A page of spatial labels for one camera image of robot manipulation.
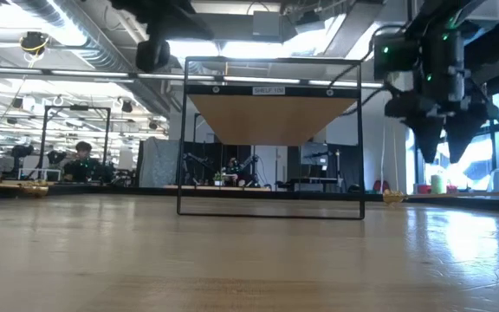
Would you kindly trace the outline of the black metal rig frame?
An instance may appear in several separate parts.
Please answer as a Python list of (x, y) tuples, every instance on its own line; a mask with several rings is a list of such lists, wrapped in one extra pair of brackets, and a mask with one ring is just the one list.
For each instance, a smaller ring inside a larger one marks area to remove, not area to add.
[(42, 135), (41, 135), (40, 155), (39, 155), (38, 163), (37, 163), (35, 169), (45, 170), (42, 168), (42, 165), (43, 165), (43, 158), (45, 156), (45, 141), (46, 141), (46, 135), (47, 135), (47, 126), (48, 126), (49, 120), (54, 117), (54, 116), (52, 116), (51, 118), (49, 117), (49, 111), (51, 109), (57, 109), (58, 112), (61, 112), (63, 109), (68, 109), (71, 111), (102, 110), (102, 111), (105, 111), (107, 113), (107, 117), (105, 119), (106, 129), (105, 129), (105, 137), (104, 137), (103, 156), (102, 156), (102, 163), (103, 163), (103, 165), (105, 165), (107, 162), (107, 149), (108, 149), (109, 132), (110, 132), (111, 108), (110, 107), (90, 107), (89, 105), (80, 105), (80, 104), (73, 104), (73, 105), (60, 106), (60, 107), (56, 106), (56, 105), (50, 105), (50, 106), (44, 107), (44, 115), (43, 115), (43, 120), (42, 120)]

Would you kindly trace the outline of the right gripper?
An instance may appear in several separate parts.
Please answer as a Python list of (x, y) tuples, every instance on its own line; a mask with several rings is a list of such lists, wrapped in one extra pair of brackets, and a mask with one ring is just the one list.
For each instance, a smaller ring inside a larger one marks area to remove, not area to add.
[(436, 101), (413, 89), (403, 91), (388, 84), (386, 87), (392, 98), (385, 104), (384, 115), (405, 119), (425, 163), (436, 158), (443, 125), (450, 163), (456, 164), (480, 127), (499, 117), (499, 108), (474, 81), (465, 82), (465, 97), (459, 102)]

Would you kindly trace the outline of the linear light strip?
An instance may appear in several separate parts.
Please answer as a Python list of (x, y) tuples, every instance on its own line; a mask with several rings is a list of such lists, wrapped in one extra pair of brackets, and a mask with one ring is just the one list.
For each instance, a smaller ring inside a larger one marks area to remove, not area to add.
[[(83, 77), (83, 78), (94, 78), (94, 79), (108, 80), (108, 81), (133, 81), (135, 79), (183, 81), (185, 79), (185, 76), (181, 74), (138, 74), (138, 73), (124, 73), (124, 72), (100, 72), (100, 71), (49, 69), (49, 68), (0, 68), (0, 75)], [(257, 82), (265, 84), (310, 85), (310, 86), (325, 86), (325, 87), (327, 87), (330, 84), (330, 81), (326, 80), (248, 77), (248, 76), (232, 76), (232, 75), (188, 75), (187, 79), (189, 81)]]

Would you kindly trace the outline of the black frame wooden shelf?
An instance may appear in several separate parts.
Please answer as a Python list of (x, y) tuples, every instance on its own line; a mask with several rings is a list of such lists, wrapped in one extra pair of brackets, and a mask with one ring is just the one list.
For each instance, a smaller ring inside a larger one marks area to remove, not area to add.
[[(191, 75), (192, 62), (266, 62), (273, 64), (335, 65), (347, 67), (325, 84), (313, 84), (298, 78), (244, 77), (231, 75)], [(240, 218), (309, 218), (363, 220), (365, 211), (364, 147), (362, 121), (362, 62), (337, 58), (240, 59), (223, 56), (188, 56), (185, 59), (180, 138), (177, 160), (177, 203), (179, 216)], [(356, 70), (356, 82), (336, 87), (335, 83)], [(184, 155), (187, 100), (203, 115), (222, 143), (250, 146), (298, 146), (345, 113), (354, 103), (357, 108), (357, 147), (360, 192), (349, 194), (348, 201), (358, 202), (356, 217), (279, 216), (256, 214), (202, 213), (183, 211), (181, 160)]]

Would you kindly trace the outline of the black aluminium table frame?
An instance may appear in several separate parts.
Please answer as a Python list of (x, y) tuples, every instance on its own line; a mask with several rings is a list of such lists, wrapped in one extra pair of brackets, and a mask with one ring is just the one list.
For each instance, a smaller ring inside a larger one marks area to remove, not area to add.
[[(51, 185), (49, 196), (58, 195), (144, 195), (144, 196), (169, 196), (178, 195), (176, 188), (125, 188), (95, 185)], [(13, 189), (0, 189), (0, 198), (24, 197), (26, 194)], [(384, 202), (380, 194), (358, 193), (318, 193), (318, 192), (266, 192), (257, 189), (244, 191), (211, 189), (184, 189), (183, 197), (209, 197), (209, 198), (244, 198), (244, 199), (270, 199), (270, 200), (324, 200), (324, 201), (351, 201), (351, 202)], [(499, 211), (499, 199), (474, 199), (474, 198), (447, 198), (447, 199), (411, 199), (407, 203), (433, 204), (456, 207), (467, 207), (489, 211)]]

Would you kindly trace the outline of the silver ventilation duct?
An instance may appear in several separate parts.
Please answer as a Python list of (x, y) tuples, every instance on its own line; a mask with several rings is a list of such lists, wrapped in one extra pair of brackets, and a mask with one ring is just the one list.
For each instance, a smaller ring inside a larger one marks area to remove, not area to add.
[[(96, 23), (75, 0), (9, 0), (32, 17), (49, 25), (47, 31), (59, 43), (97, 71), (134, 72), (126, 60)], [(118, 83), (130, 91), (150, 113), (168, 116), (174, 105), (149, 82)]]

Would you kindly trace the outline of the grey fabric partition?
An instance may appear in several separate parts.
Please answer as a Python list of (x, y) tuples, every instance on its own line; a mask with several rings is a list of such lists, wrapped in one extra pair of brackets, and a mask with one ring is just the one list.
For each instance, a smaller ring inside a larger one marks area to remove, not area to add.
[(149, 138), (142, 143), (139, 186), (161, 188), (177, 182), (178, 141)]

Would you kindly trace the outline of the grey ceiling box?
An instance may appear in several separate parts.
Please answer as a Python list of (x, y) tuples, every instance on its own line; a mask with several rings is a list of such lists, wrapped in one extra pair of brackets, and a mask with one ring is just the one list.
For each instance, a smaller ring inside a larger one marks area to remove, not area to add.
[(254, 36), (279, 36), (281, 18), (277, 12), (254, 11), (253, 30)]

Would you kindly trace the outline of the pale green cylinder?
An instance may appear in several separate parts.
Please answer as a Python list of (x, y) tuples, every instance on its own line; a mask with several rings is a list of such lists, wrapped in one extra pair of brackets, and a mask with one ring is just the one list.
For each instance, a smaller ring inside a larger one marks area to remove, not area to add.
[(447, 180), (442, 174), (431, 175), (431, 193), (445, 194), (447, 192)]

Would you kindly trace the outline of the person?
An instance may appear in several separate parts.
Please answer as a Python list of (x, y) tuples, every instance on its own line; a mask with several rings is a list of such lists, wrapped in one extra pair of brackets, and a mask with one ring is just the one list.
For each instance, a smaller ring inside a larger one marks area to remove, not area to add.
[(86, 141), (78, 142), (75, 151), (75, 158), (63, 167), (63, 178), (68, 182), (88, 182), (99, 168), (100, 162), (91, 157), (92, 146)]

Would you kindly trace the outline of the monitor on stand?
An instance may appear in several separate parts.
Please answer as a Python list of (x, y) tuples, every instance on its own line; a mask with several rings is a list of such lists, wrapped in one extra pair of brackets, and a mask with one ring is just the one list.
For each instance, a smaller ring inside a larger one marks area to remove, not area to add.
[(288, 185), (293, 192), (335, 193), (342, 181), (340, 153), (327, 143), (307, 142), (288, 148)]

